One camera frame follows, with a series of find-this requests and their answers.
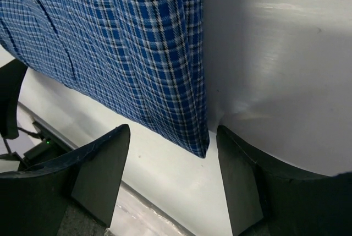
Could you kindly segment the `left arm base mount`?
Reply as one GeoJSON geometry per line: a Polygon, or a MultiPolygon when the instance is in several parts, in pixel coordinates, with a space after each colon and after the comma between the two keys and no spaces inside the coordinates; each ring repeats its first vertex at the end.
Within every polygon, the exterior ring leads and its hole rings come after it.
{"type": "Polygon", "coordinates": [[[1,172],[23,171],[73,149],[38,122],[33,131],[18,127],[14,140],[1,139],[1,172]]]}

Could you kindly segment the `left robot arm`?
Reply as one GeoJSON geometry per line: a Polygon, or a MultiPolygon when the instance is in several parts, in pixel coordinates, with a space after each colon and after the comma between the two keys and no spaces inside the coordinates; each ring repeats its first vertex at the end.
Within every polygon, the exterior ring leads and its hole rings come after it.
{"type": "Polygon", "coordinates": [[[1,137],[5,139],[13,140],[19,136],[17,106],[27,69],[17,59],[1,67],[1,137]]]}

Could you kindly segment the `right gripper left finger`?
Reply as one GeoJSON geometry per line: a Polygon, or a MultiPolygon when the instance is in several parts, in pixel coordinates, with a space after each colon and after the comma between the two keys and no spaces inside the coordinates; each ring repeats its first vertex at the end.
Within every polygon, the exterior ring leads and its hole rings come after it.
{"type": "Polygon", "coordinates": [[[102,235],[112,223],[129,144],[123,124],[57,158],[1,173],[1,235],[102,235]]]}

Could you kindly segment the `blue plaid long sleeve shirt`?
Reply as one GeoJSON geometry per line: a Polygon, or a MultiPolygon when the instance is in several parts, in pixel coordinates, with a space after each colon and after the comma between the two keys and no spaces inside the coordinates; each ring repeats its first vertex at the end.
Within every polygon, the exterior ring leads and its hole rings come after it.
{"type": "Polygon", "coordinates": [[[204,158],[203,0],[1,0],[29,68],[204,158]]]}

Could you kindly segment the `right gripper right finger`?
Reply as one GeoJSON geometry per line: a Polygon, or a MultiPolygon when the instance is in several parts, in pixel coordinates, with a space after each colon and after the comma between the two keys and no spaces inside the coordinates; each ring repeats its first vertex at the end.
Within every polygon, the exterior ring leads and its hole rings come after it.
{"type": "Polygon", "coordinates": [[[351,235],[351,173],[300,169],[222,125],[216,142],[233,235],[351,235]]]}

